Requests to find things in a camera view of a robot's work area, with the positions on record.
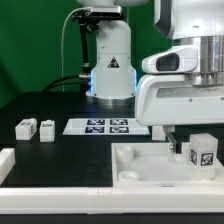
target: logo sticker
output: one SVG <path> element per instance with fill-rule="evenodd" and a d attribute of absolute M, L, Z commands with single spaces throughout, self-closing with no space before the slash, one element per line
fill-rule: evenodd
<path fill-rule="evenodd" d="M 108 68 L 120 68 L 115 57 L 113 57 L 113 59 L 111 60 L 110 64 L 108 65 Z"/>

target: white cube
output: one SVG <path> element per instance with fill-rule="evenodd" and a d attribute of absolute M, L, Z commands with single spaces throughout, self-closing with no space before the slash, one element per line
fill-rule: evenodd
<path fill-rule="evenodd" d="M 210 134 L 190 136 L 190 165 L 196 179 L 214 179 L 218 140 Z"/>
<path fill-rule="evenodd" d="M 54 142 L 55 121 L 42 121 L 40 125 L 40 142 Z"/>
<path fill-rule="evenodd" d="M 37 120 L 24 119 L 16 126 L 15 131 L 16 140 L 30 140 L 37 131 Z"/>

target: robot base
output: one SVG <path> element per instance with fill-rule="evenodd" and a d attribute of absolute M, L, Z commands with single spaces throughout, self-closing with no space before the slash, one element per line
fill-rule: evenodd
<path fill-rule="evenodd" d="M 100 105 L 130 105 L 134 104 L 135 102 L 135 96 L 126 98 L 126 99 L 104 99 L 104 98 L 98 98 L 96 96 L 86 95 L 86 99 L 88 102 L 96 103 Z"/>

